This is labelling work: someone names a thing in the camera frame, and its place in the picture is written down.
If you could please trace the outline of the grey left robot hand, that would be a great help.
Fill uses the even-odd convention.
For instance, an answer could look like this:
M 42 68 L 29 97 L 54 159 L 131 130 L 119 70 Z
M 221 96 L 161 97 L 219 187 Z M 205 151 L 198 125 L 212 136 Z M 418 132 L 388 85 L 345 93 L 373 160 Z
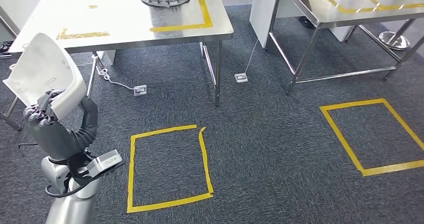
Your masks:
M 94 142 L 98 128 L 98 106 L 89 97 L 83 96 L 78 106 L 83 110 L 81 127 L 67 129 L 53 112 L 53 100 L 63 90 L 48 90 L 36 104 L 26 107 L 23 116 L 27 118 L 28 132 L 41 148 L 56 161 L 67 160 L 82 153 Z

